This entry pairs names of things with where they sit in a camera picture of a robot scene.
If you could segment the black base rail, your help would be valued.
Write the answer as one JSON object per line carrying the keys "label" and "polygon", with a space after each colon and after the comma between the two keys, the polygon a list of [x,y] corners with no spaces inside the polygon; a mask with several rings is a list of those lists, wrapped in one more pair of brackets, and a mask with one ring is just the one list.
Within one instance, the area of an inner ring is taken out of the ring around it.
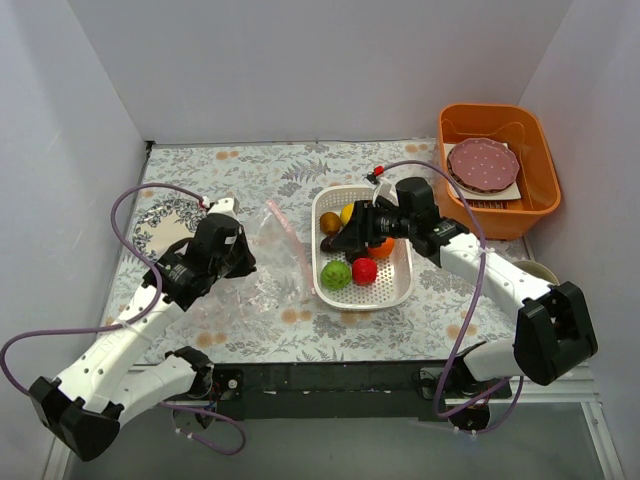
{"label": "black base rail", "polygon": [[496,380],[471,383],[453,372],[435,401],[442,360],[319,363],[218,364],[213,391],[200,399],[172,398],[194,405],[211,401],[234,420],[324,418],[416,418],[438,422],[436,409],[482,393]]}

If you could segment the red apple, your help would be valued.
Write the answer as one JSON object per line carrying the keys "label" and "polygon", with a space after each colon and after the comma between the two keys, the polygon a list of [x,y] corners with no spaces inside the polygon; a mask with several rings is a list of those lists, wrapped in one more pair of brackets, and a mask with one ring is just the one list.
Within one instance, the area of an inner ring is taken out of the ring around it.
{"label": "red apple", "polygon": [[375,260],[361,257],[352,264],[352,280],[356,285],[368,286],[376,281],[378,266]]}

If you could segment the beige ceramic bowl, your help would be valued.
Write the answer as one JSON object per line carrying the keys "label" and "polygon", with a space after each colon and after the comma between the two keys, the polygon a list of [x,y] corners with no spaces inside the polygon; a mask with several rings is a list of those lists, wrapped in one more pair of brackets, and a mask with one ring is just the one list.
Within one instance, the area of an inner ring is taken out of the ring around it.
{"label": "beige ceramic bowl", "polygon": [[513,263],[515,267],[522,271],[521,278],[529,282],[533,278],[544,281],[549,285],[559,285],[557,276],[546,266],[532,260],[519,260]]}

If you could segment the aluminium frame rail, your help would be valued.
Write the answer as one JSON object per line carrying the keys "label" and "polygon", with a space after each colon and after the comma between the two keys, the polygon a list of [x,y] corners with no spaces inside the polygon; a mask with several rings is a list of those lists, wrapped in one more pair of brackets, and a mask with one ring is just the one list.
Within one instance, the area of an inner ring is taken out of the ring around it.
{"label": "aluminium frame rail", "polygon": [[191,405],[146,412],[99,458],[82,462],[52,447],[48,479],[621,479],[624,471],[587,367],[540,387],[525,383],[517,403],[493,400],[500,426],[471,437],[428,420],[413,392],[368,392],[384,414],[289,418],[284,396],[259,403],[269,415],[202,428]]}

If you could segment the brown kiwi fruit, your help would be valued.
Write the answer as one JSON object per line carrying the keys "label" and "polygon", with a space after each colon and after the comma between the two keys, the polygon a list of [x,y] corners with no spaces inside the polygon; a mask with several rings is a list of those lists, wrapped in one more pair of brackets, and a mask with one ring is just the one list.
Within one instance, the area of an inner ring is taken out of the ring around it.
{"label": "brown kiwi fruit", "polygon": [[327,236],[338,234],[342,228],[340,217],[334,212],[325,212],[319,219],[320,230]]}

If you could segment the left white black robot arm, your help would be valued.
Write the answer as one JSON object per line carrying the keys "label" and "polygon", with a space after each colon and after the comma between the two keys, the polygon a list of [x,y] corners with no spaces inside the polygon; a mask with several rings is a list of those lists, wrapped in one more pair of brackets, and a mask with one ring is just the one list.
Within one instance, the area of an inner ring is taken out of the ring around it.
{"label": "left white black robot arm", "polygon": [[40,377],[29,389],[43,425],[82,461],[100,456],[122,426],[156,404],[182,394],[208,396],[213,363],[192,347],[170,352],[141,374],[129,370],[216,281],[250,275],[255,259],[235,216],[210,213],[194,237],[171,245],[155,267],[160,277],[144,276],[124,314],[139,320],[99,336],[56,378]]}

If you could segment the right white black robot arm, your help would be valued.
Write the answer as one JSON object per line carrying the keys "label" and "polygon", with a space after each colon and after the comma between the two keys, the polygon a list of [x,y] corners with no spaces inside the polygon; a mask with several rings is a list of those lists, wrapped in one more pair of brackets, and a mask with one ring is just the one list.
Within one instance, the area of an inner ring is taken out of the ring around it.
{"label": "right white black robot arm", "polygon": [[454,357],[452,383],[475,397],[489,380],[524,376],[546,386],[593,357],[598,344],[582,290],[571,282],[548,283],[526,273],[482,245],[460,222],[440,215],[427,181],[396,185],[395,201],[359,200],[349,222],[331,245],[344,253],[378,247],[386,239],[406,239],[437,267],[475,282],[476,289],[511,317],[509,341],[484,342]]}

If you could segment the green custard apple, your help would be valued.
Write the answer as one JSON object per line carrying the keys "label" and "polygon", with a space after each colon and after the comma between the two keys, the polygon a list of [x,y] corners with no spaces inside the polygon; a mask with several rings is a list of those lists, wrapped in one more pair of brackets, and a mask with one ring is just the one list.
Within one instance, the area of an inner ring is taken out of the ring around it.
{"label": "green custard apple", "polygon": [[321,271],[321,284],[329,290],[337,291],[345,288],[352,279],[351,268],[342,261],[332,260]]}

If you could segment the white perforated plastic basket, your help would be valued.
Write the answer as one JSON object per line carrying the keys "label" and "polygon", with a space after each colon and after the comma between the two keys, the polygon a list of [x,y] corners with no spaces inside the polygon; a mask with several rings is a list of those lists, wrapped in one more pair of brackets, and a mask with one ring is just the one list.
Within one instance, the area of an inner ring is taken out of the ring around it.
{"label": "white perforated plastic basket", "polygon": [[324,253],[321,241],[326,235],[320,228],[320,217],[327,212],[339,214],[344,206],[358,200],[371,200],[374,189],[366,184],[339,185],[321,190],[311,207],[312,275],[315,292],[327,305],[347,311],[381,310],[404,302],[413,289],[412,253],[408,240],[396,240],[390,256],[376,259],[377,276],[373,284],[359,286],[354,282],[339,290],[331,290],[321,282],[321,272],[333,260],[346,262],[343,253]]}

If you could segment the white square plate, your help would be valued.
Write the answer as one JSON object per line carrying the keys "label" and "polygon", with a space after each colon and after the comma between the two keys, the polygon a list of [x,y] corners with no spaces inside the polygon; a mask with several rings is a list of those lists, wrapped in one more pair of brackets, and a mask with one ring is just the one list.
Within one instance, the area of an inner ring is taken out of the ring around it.
{"label": "white square plate", "polygon": [[[453,147],[455,145],[456,144],[453,144],[453,143],[444,143],[443,153],[445,154],[445,160],[448,158],[450,151],[453,149]],[[451,184],[446,182],[446,181],[445,181],[445,183],[446,183],[446,189],[447,189],[448,193],[451,194],[454,198],[459,199],[460,197],[459,197],[458,193],[451,186]],[[473,201],[494,201],[494,202],[498,202],[498,201],[516,201],[516,200],[521,200],[521,198],[522,198],[522,195],[520,193],[520,190],[519,190],[516,182],[512,183],[505,190],[502,190],[500,192],[494,192],[494,193],[474,192],[472,190],[469,190],[469,189],[465,188],[461,183],[458,183],[457,180],[456,180],[456,184],[458,185],[458,188],[462,192],[463,197],[468,202],[470,202],[471,200],[473,200]]]}

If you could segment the orange fruit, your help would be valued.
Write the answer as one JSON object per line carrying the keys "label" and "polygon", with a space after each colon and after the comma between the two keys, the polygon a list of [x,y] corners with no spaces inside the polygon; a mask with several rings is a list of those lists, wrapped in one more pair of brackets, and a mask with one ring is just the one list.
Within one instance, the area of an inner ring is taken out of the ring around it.
{"label": "orange fruit", "polygon": [[386,238],[380,246],[369,247],[368,253],[371,258],[385,259],[392,254],[394,247],[395,247],[395,240],[393,238]]}

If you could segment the clear zip top bag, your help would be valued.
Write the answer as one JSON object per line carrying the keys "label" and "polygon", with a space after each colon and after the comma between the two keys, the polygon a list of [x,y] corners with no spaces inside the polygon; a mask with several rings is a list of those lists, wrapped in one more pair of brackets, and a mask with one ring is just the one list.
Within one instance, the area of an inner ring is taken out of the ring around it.
{"label": "clear zip top bag", "polygon": [[218,281],[189,309],[191,320],[216,328],[250,327],[311,299],[313,279],[304,248],[275,201],[266,201],[247,218],[245,232],[256,271]]}

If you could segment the floral tablecloth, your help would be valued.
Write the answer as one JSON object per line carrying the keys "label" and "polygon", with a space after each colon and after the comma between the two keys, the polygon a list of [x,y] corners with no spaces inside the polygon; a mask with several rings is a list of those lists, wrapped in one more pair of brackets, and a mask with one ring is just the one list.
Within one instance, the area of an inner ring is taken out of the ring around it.
{"label": "floral tablecloth", "polygon": [[[233,197],[243,219],[273,200],[310,258],[311,207],[321,190],[361,183],[368,171],[389,161],[395,165],[392,181],[421,176],[438,186],[440,176],[428,168],[433,151],[429,140],[153,148],[128,235],[132,240],[145,211],[169,199]],[[489,298],[475,297],[471,282],[420,256],[412,264],[413,289],[395,307],[343,311],[313,294],[253,326],[228,328],[191,320],[186,313],[156,338],[140,363],[156,364],[184,346],[218,363],[437,360],[453,347],[514,337],[514,320]]]}

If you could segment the orange plastic tub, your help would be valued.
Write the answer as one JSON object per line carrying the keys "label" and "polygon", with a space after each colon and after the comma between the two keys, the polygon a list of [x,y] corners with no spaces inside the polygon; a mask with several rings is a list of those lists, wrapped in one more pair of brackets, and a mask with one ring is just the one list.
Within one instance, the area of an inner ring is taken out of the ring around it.
{"label": "orange plastic tub", "polygon": [[439,164],[447,167],[447,145],[468,138],[489,138],[505,144],[520,170],[516,200],[484,198],[470,201],[487,238],[515,240],[559,206],[561,190],[543,129],[528,110],[505,104],[457,103],[444,107],[438,119]]}

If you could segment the purple eggplant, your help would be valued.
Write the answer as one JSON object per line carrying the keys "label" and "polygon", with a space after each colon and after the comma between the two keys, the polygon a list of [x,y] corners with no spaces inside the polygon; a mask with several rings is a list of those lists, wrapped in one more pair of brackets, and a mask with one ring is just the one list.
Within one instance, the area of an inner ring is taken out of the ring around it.
{"label": "purple eggplant", "polygon": [[320,243],[320,250],[324,253],[334,253],[336,251],[333,245],[333,237],[325,237]]}

